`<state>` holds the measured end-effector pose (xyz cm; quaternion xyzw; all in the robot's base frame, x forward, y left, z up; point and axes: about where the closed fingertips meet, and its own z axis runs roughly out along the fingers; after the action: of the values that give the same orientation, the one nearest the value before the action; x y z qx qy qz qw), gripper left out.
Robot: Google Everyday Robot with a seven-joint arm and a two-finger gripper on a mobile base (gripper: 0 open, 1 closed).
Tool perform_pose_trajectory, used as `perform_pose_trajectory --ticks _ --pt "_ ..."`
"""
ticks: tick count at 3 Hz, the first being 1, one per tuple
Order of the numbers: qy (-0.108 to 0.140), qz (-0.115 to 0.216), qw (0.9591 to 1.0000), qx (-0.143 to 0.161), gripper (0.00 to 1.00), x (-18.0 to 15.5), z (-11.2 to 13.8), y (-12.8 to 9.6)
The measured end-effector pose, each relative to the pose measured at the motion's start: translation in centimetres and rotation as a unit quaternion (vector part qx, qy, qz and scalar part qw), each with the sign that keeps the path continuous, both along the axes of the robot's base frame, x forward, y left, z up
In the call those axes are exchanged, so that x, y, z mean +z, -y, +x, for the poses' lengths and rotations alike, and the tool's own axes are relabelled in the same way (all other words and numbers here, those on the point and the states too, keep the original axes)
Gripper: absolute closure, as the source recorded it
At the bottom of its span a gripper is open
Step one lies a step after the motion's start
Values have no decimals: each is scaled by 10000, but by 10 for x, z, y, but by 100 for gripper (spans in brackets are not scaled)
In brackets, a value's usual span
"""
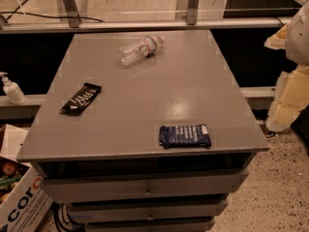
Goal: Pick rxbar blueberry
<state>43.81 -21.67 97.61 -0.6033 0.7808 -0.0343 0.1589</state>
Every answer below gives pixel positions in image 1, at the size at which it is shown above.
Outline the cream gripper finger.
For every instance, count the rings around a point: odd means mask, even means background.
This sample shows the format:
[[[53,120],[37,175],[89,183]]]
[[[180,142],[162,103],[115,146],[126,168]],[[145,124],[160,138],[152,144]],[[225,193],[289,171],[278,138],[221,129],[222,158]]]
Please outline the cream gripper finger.
[[[267,115],[267,129],[275,132],[286,130],[308,105],[309,66],[298,65],[291,73],[281,72]]]
[[[275,50],[285,49],[288,27],[289,27],[288,24],[284,25],[275,34],[267,38],[267,40],[264,43],[264,46]]]

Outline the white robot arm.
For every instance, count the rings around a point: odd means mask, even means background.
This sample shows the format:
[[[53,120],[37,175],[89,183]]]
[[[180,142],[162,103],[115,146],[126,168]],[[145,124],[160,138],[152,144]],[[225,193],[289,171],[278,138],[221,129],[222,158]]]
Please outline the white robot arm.
[[[291,73],[280,73],[274,101],[267,115],[267,129],[280,132],[289,128],[300,112],[309,105],[309,1],[290,23],[265,41],[265,47],[284,49],[286,57],[297,63],[296,69]]]

